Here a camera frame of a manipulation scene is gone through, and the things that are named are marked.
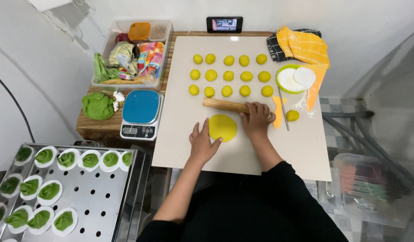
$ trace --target person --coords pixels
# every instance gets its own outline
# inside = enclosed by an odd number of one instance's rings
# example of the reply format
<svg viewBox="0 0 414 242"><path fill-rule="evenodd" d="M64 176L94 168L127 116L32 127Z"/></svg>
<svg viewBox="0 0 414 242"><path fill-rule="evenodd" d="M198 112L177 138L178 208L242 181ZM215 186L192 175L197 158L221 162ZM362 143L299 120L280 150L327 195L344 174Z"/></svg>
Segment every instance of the person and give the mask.
<svg viewBox="0 0 414 242"><path fill-rule="evenodd" d="M268 139L275 120L266 104L248 103L244 131L261 176L213 184L193 193L201 169L219 149L210 144L208 118L189 135L191 154L171 192L138 241L348 241Z"/></svg>

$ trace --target black checkered towel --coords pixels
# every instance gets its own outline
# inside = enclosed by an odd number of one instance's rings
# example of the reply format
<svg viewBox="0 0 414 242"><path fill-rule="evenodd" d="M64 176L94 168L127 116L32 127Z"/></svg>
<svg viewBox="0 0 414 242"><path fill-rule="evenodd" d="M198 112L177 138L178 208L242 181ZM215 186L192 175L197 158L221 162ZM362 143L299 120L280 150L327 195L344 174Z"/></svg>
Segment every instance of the black checkered towel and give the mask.
<svg viewBox="0 0 414 242"><path fill-rule="evenodd" d="M297 29L294 31L311 33L311 34L319 36L319 38L322 38L321 32L317 30L302 28L302 29ZM268 47L268 50L270 51L271 58L273 58L273 61L275 62L282 62L282 61L296 59L294 57L285 57L285 53L282 51L282 48L280 48L279 42L277 41L276 33L274 33L273 36L267 38L267 47Z"/></svg>

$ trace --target digital kitchen scale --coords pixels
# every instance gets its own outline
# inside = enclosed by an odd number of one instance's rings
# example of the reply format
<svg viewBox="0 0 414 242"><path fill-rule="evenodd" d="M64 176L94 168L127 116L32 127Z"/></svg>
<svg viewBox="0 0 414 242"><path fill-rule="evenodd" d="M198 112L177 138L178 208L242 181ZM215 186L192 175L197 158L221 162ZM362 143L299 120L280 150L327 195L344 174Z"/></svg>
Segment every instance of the digital kitchen scale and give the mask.
<svg viewBox="0 0 414 242"><path fill-rule="evenodd" d="M120 137L130 140L155 140L164 97L156 91L131 91L125 99L122 111Z"/></svg>

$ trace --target white cutting board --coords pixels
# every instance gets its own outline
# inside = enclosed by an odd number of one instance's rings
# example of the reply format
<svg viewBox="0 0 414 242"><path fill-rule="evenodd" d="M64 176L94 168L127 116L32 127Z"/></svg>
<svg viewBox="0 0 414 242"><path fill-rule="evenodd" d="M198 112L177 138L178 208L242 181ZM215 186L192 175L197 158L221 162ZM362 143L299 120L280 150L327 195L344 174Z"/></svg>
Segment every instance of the white cutting board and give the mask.
<svg viewBox="0 0 414 242"><path fill-rule="evenodd" d="M205 63L205 56L210 53L216 56L215 63L211 65ZM194 54L200 54L204 58L202 64L197 65L193 62ZM266 54L267 63L257 64L258 54ZM223 59L228 55L235 57L235 63L231 66L223 63ZM238 58L241 55L250 58L248 66L239 65ZM213 98L242 103L246 101L266 103L273 112L276 107L272 98L262 96L261 89L265 85L271 85L274 88L274 96L279 96L275 75L280 67L292 63L302 64L296 60L273 62L266 45L266 37L178 36L174 46L152 166L183 168L191 153L189 135L196 122L199 122L202 127L206 117L225 114L236 121L237 134L231 141L220 145L216 155L207 162L203 170L260 175L261 166L244 133L239 113L202 106L205 97L204 88L211 86L215 89ZM190 78L189 73L192 69L201 72L198 80ZM209 69L214 69L218 73L217 79L211 82L205 79L205 72ZM223 73L228 70L234 72L234 80L229 82L223 80ZM250 71L253 80L250 82L240 80L243 71ZM258 80L261 71L268 71L271 74L269 82L263 83ZM188 87L191 84L199 87L198 95L189 94ZM230 97L221 94L221 89L225 85L230 85L233 89ZM249 96L242 97L239 94L242 85L250 87ZM270 125L268 135L271 143L302 179L331 181L319 99L316 100L313 111L309 113L306 111L305 104L302 110L293 107L301 101L305 103L305 93L290 95L282 92L282 95L288 99L285 104L286 111L297 110L300 112L300 118L289 123L290 131L286 130L284 118L279 129L274 129Z"/></svg>

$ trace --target hand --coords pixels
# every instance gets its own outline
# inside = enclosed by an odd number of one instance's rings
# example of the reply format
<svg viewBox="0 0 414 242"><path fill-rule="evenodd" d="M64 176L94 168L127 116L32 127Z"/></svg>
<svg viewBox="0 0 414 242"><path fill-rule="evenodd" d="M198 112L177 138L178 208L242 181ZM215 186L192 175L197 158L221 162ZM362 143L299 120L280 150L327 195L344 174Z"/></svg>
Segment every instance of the hand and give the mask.
<svg viewBox="0 0 414 242"><path fill-rule="evenodd" d="M199 123L195 124L193 132L189 135L189 141L192 149L188 162L198 162L204 166L217 152L223 139L216 139L213 145L210 143L208 118L206 118L201 132L199 132Z"/></svg>
<svg viewBox="0 0 414 242"><path fill-rule="evenodd" d="M266 104L246 102L250 116L240 113L243 128L247 137L253 143L255 140L268 139L268 125L276 120L276 115L270 112Z"/></svg>

